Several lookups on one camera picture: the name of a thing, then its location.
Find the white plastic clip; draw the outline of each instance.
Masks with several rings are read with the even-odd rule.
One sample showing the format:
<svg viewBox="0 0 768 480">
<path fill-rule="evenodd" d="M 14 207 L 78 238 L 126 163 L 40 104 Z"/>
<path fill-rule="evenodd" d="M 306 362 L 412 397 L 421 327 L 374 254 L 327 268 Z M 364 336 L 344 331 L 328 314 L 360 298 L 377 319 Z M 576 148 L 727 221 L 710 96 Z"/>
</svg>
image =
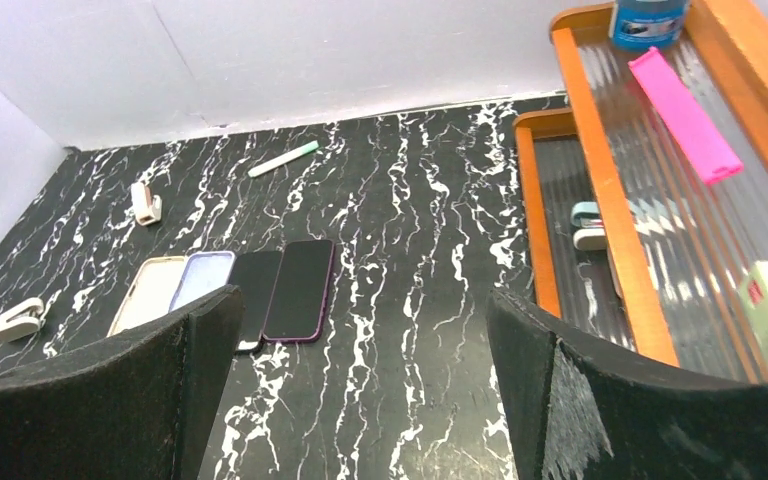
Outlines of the white plastic clip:
<svg viewBox="0 0 768 480">
<path fill-rule="evenodd" d="M 142 182 L 131 185 L 131 202 L 134 204 L 134 218 L 142 226 L 160 221 L 163 201 L 160 196 L 151 196 L 151 190 Z"/>
<path fill-rule="evenodd" d="M 43 325 L 40 315 L 44 311 L 45 305 L 42 300 L 33 297 L 2 313 L 0 315 L 0 340 L 12 342 L 38 332 Z"/>
</svg>

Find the pink strip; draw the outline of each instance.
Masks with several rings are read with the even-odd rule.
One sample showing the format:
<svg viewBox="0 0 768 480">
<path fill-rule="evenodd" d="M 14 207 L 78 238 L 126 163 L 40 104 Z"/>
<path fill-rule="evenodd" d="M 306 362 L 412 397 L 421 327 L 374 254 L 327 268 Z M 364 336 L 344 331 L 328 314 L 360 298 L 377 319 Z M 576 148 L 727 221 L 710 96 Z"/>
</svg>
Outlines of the pink strip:
<svg viewBox="0 0 768 480">
<path fill-rule="evenodd" d="M 651 47 L 628 66 L 706 185 L 743 170 L 743 162 L 657 48 Z"/>
</svg>

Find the marble tabletop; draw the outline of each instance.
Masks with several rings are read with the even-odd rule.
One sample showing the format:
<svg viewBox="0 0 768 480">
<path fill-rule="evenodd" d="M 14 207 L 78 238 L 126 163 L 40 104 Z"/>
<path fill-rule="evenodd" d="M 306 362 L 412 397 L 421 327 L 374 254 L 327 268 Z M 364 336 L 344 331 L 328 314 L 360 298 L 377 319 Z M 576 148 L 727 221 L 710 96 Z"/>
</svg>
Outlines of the marble tabletop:
<svg viewBox="0 0 768 480">
<path fill-rule="evenodd" d="M 563 102 L 70 154 L 0 244 L 0 311 L 46 304 L 40 333 L 0 343 L 0 372 L 103 338 L 147 258 L 328 238 L 322 337 L 234 359 L 200 478 L 513 479 L 484 308 L 494 286 L 531 288 L 511 122 Z M 137 180 L 158 225 L 132 219 Z"/>
</svg>

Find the smartphone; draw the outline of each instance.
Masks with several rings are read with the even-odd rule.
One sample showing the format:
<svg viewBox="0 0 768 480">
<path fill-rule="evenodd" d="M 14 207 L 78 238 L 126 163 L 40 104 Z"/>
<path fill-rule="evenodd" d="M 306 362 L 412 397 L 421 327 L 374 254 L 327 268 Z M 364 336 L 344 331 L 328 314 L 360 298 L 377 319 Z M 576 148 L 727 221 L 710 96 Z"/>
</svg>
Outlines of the smartphone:
<svg viewBox="0 0 768 480">
<path fill-rule="evenodd" d="M 319 338 L 327 307 L 334 242 L 293 242 L 284 249 L 263 337 L 272 342 Z"/>
<path fill-rule="evenodd" d="M 235 258 L 234 252 L 225 251 L 197 252 L 190 255 L 172 301 L 167 304 L 169 311 L 225 286 Z"/>
<path fill-rule="evenodd" d="M 246 312 L 237 353 L 252 353 L 263 344 L 263 326 L 269 315 L 275 280 L 281 266 L 281 252 L 253 252 L 237 255 L 228 283 L 243 292 Z"/>
<path fill-rule="evenodd" d="M 166 315 L 186 260 L 185 257 L 155 257 L 143 262 L 119 305 L 107 336 Z"/>
</svg>

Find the blue container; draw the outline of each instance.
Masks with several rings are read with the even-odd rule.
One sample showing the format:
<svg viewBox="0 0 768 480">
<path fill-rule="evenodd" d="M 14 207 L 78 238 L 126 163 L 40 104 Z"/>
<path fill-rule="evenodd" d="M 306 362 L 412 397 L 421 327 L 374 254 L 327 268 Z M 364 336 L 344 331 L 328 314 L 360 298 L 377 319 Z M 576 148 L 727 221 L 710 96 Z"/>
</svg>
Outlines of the blue container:
<svg viewBox="0 0 768 480">
<path fill-rule="evenodd" d="M 664 48 L 678 39 L 690 0 L 616 0 L 608 35 L 625 50 Z"/>
</svg>

